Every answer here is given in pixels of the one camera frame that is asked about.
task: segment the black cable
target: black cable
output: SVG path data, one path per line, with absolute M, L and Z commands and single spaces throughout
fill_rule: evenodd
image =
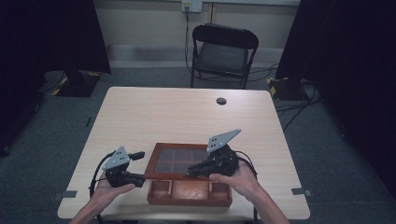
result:
M 40 93 L 45 93 L 45 92 L 50 91 L 50 90 L 52 90 L 53 88 L 59 86 L 59 85 L 61 84 L 61 82 L 62 82 L 63 79 L 64 79 L 64 71 L 62 72 L 61 78 L 59 78 L 59 80 L 56 82 L 55 85 L 53 85 L 52 87 L 49 87 L 49 88 L 46 89 L 46 90 L 41 91 Z
M 210 23 L 213 22 L 213 7 L 214 7 L 215 3 L 212 3 L 212 8 L 210 10 Z
M 316 94 L 316 92 L 317 92 L 318 83 L 314 83 L 314 82 L 305 82 L 304 84 L 305 84 L 305 85 L 313 85 L 313 84 L 316 84 L 316 87 L 315 87 L 315 89 L 314 89 L 314 92 L 312 93 L 312 96 L 308 99 L 308 102 L 307 102 L 307 103 L 298 104 L 298 105 L 280 105 L 280 106 L 277 106 L 277 107 L 276 107 L 276 112 L 287 111 L 287 110 L 292 110 L 292 109 L 298 109 L 298 108 L 304 107 L 305 105 L 313 105 L 313 104 L 317 103 L 318 100 L 320 99 L 320 97 L 319 97 L 316 101 L 314 101 L 314 102 L 312 102 L 312 100 L 314 99 L 314 96 L 315 96 L 315 94 Z M 279 109 L 280 107 L 285 107 L 285 106 L 289 106 L 289 108 L 286 108 L 286 109 L 284 109 L 284 108 Z
M 186 40 L 185 40 L 185 46 L 184 46 L 184 56 L 185 56 L 187 69 L 189 70 L 189 73 L 191 74 L 191 70 L 189 68 L 189 63 L 187 60 L 187 56 L 189 53 L 189 10 L 190 9 L 188 7 L 184 7 L 184 9 L 186 11 Z
M 102 166 L 102 163 L 103 163 L 105 160 L 107 160 L 108 158 L 110 158 L 110 157 L 114 154 L 114 152 L 108 153 L 104 158 L 102 158 L 102 160 L 99 162 L 98 166 L 96 167 L 95 173 L 94 173 L 93 178 L 92 178 L 92 181 L 91 181 L 91 185 L 90 185 L 90 187 L 88 188 L 88 189 L 90 190 L 90 198 L 92 197 L 92 195 L 93 195 L 94 192 L 95 192 L 95 184 L 96 184 L 96 182 L 98 182 L 98 181 L 104 179 L 104 178 L 102 178 L 102 179 L 96 180 L 96 176 L 98 175 L 98 172 L 99 172 L 100 167 Z M 98 214 L 98 215 L 96 216 L 96 218 L 98 219 L 98 222 L 99 222 L 100 224 L 103 224 L 103 223 L 104 223 L 104 221 L 103 221 L 102 217 L 100 216 L 100 214 Z
M 283 132 L 285 132 L 286 129 L 288 129 L 289 125 L 294 121 L 295 118 L 297 118 L 297 116 L 298 116 L 304 109 L 306 109 L 306 108 L 309 107 L 310 105 L 313 105 L 313 104 L 319 102 L 320 97 L 319 97 L 314 103 L 312 103 L 312 100 L 313 100 L 313 98 L 314 98 L 314 96 L 315 96 L 315 93 L 317 92 L 317 89 L 318 89 L 318 85 L 315 86 L 315 89 L 314 89 L 314 92 L 312 93 L 312 96 L 308 99 L 308 102 L 305 103 L 304 105 L 302 105 L 302 106 L 300 106 L 300 107 L 288 108 L 288 109 L 300 108 L 300 110 L 299 110 L 299 111 L 291 118 L 291 120 L 289 120 L 289 122 L 285 125 L 285 127 L 283 128 Z
M 280 118 L 285 114 L 286 111 L 283 111 L 280 115 L 278 115 L 277 117 Z
M 254 177 L 257 179 L 257 172 L 256 172 L 256 169 L 254 169 L 253 162 L 251 161 L 250 157 L 245 152 L 242 152 L 242 151 L 235 151 L 235 152 L 242 153 L 247 157 L 248 161 L 241 157 L 237 157 L 237 158 L 239 161 L 243 161 L 248 166 L 251 173 L 253 173 Z M 253 223 L 259 224 L 259 219 L 257 217 L 257 209 L 255 206 L 253 206 Z
M 262 69 L 262 70 L 258 70 L 258 71 L 254 71 L 254 72 L 250 72 L 250 74 L 253 74 L 253 73 L 269 71 L 268 74 L 266 74 L 265 76 L 259 77 L 259 78 L 256 78 L 256 79 L 251 79 L 251 80 L 248 80 L 247 82 L 259 81 L 259 80 L 262 80 L 262 79 L 264 79 L 266 77 L 269 77 L 272 74 L 272 71 L 274 69 L 277 69 L 277 67 L 274 67 L 275 65 L 278 65 L 278 63 L 272 64 L 270 68 L 266 68 L 266 69 Z M 198 76 L 194 76 L 194 77 L 198 78 L 200 80 L 203 80 L 203 81 L 212 81 L 212 82 L 222 82 L 222 83 L 240 82 L 240 80 L 230 80 L 230 81 L 214 80 L 214 79 L 222 78 L 222 76 L 218 76 L 218 77 L 198 77 Z

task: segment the wooden table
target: wooden table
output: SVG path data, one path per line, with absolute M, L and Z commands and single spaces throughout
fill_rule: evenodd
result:
M 226 105 L 218 105 L 224 98 Z M 63 198 L 60 218 L 72 218 L 90 199 L 88 186 L 99 161 L 124 146 L 128 153 L 145 151 L 128 171 L 143 174 L 156 143 L 207 144 L 210 136 L 241 129 L 229 146 L 252 159 L 262 186 L 289 219 L 309 218 L 301 187 L 271 96 L 267 91 L 113 87 L 82 151 Z M 233 191 L 230 208 L 149 205 L 149 182 L 119 196 L 103 213 L 108 219 L 246 220 L 253 206 Z

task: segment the forearm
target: forearm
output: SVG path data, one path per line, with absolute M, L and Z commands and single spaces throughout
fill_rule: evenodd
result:
M 288 219 L 273 201 L 271 196 L 260 187 L 254 197 L 250 199 L 265 224 L 289 223 Z
M 100 214 L 101 211 L 94 202 L 87 203 L 76 216 L 70 221 L 70 224 L 85 224 L 89 223 L 94 217 Z

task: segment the chair backrest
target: chair backrest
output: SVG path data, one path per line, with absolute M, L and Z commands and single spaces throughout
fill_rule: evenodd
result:
M 259 39 L 249 30 L 230 26 L 205 23 L 192 31 L 194 45 L 196 40 L 215 45 L 223 45 L 240 49 L 256 49 Z

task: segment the wooden box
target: wooden box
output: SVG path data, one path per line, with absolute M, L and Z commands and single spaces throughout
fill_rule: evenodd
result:
M 205 159 L 206 145 L 157 143 L 145 172 L 145 178 L 151 179 L 148 203 L 229 207 L 233 202 L 230 186 L 205 176 L 184 176 L 190 165 Z

